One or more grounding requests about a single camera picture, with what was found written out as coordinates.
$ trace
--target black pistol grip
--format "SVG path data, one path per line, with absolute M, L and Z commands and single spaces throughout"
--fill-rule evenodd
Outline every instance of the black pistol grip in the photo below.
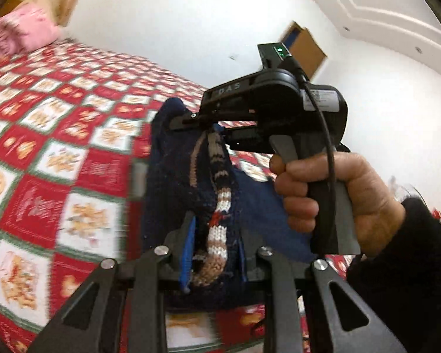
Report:
M 284 163 L 305 159 L 323 150 L 321 134 L 272 135 L 270 144 Z M 308 184 L 307 196 L 319 205 L 315 228 L 310 241 L 311 251 L 317 254 L 360 254 L 356 238 L 353 207 L 344 182 L 336 182 L 335 222 L 330 223 L 330 193 L 327 181 Z

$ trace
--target striped knitted strip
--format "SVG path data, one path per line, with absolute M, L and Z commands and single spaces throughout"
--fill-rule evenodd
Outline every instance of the striped knitted strip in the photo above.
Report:
M 201 269 L 192 276 L 195 286 L 212 284 L 224 271 L 227 262 L 227 227 L 231 205 L 230 176 L 226 167 L 226 156 L 221 136 L 213 130 L 207 134 L 212 178 L 217 190 L 217 206 L 208 223 L 206 241 L 207 255 L 197 253 L 193 260 L 203 261 Z
M 206 133 L 202 133 L 196 141 L 193 152 L 191 153 L 189 164 L 189 185 L 191 187 L 196 187 L 196 185 L 198 184 L 198 179 L 196 178 L 196 160 L 198 158 L 199 150 L 201 149 L 201 144 L 203 144 L 205 138 Z

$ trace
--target ceiling molding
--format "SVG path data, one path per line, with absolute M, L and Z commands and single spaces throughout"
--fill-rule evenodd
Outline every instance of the ceiling molding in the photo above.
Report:
M 377 0 L 314 1 L 342 36 L 392 49 L 441 74 L 441 25 L 429 7 L 422 17 L 413 17 L 399 11 L 397 6 L 395 10 L 389 9 L 389 4 L 380 6 Z

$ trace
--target bed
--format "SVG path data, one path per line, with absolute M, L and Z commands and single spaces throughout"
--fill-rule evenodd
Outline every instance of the bed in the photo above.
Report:
M 137 257 L 132 160 L 148 156 L 167 98 L 195 111 L 203 90 L 146 58 L 72 42 L 0 60 L 0 336 L 13 352 L 26 351 L 102 258 Z M 230 157 L 254 179 L 271 175 L 268 156 Z M 333 258 L 342 274 L 348 263 Z M 250 330 L 263 316 L 262 305 L 169 314 L 168 347 L 260 352 L 261 331 Z

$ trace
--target white wall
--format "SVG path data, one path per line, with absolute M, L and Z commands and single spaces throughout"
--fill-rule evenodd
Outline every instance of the white wall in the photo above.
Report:
M 344 144 L 441 211 L 441 76 L 369 43 L 344 40 L 342 51 L 315 82 L 336 86 L 348 103 Z
M 257 71 L 256 45 L 278 41 L 292 20 L 335 56 L 341 36 L 312 0 L 80 0 L 69 31 L 212 87 Z

